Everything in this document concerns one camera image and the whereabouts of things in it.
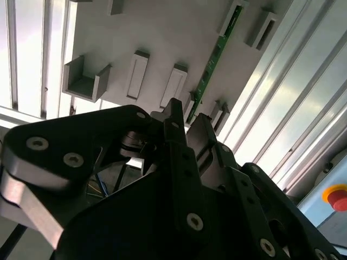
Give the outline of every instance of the silver bolt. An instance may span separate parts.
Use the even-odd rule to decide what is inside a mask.
[[[325,254],[322,251],[320,251],[318,248],[316,248],[314,251],[316,252],[316,255],[319,260],[327,260]]]
[[[146,118],[146,116],[141,113],[141,112],[137,112],[136,115],[139,117],[139,118]]]
[[[77,153],[67,153],[64,155],[64,163],[72,168],[81,167],[84,163],[83,157]]]
[[[254,165],[252,165],[252,170],[256,173],[259,173],[259,169]]]
[[[338,258],[335,255],[333,255],[332,253],[330,254],[330,257],[332,260],[338,260]]]
[[[225,145],[222,145],[222,148],[223,148],[223,150],[226,151],[226,152],[229,152],[229,151],[230,151],[230,149],[229,149],[227,146],[225,146]]]
[[[204,227],[201,217],[195,213],[189,213],[187,215],[187,223],[195,231],[201,231]]]
[[[263,251],[268,254],[270,257],[274,257],[276,255],[275,248],[273,245],[269,242],[269,240],[262,238],[260,239],[260,246],[263,249]]]
[[[43,151],[48,148],[48,141],[42,137],[30,137],[27,142],[27,147],[35,151]]]

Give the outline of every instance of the red button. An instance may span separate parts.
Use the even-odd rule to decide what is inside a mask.
[[[333,191],[328,195],[327,200],[334,210],[347,211],[347,191]]]

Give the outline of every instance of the black metal bracket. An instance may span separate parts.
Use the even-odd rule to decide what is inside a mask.
[[[124,168],[116,192],[85,207],[90,176],[130,157],[144,176],[118,190]],[[207,116],[185,135],[176,99],[152,116],[124,106],[16,127],[2,164],[0,193],[13,203],[9,185],[23,188],[17,209],[55,239],[56,259],[342,259],[258,166],[236,163]],[[57,221],[42,226],[37,211]]]

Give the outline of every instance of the emergency stop button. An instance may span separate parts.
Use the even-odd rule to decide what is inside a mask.
[[[347,185],[337,184],[323,192],[323,201],[329,203],[336,211],[347,211]]]

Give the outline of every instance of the bright light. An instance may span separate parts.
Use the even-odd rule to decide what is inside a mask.
[[[142,159],[131,158],[130,161],[128,161],[126,164],[141,169],[142,162],[143,162]]]
[[[16,110],[4,108],[4,107],[0,107],[0,114],[9,116],[11,118],[19,119],[28,123],[35,123],[35,122],[42,121],[41,118],[36,118],[34,116],[26,115]]]
[[[43,0],[15,1],[18,110],[41,115]]]
[[[6,1],[0,3],[0,105],[11,107]]]
[[[101,100],[93,103],[78,97],[75,98],[76,115],[98,111],[100,109]]]
[[[75,26],[77,16],[77,3],[68,1],[69,13],[66,28],[65,55],[64,64],[70,62],[73,58],[72,52],[74,47]],[[59,117],[68,116],[70,114],[71,96],[60,93]]]
[[[108,108],[114,108],[114,107],[120,107],[120,105],[112,102],[108,102],[106,100],[102,100],[100,109],[108,109]]]
[[[57,118],[59,114],[59,99],[61,91],[61,73],[64,58],[65,44],[65,5],[69,1],[54,0],[51,1],[51,24],[50,34],[48,34],[48,64],[47,64],[47,82],[48,88],[46,96],[47,119]]]
[[[16,123],[12,123],[12,122],[0,119],[0,126],[5,127],[7,129],[11,129],[18,125]]]

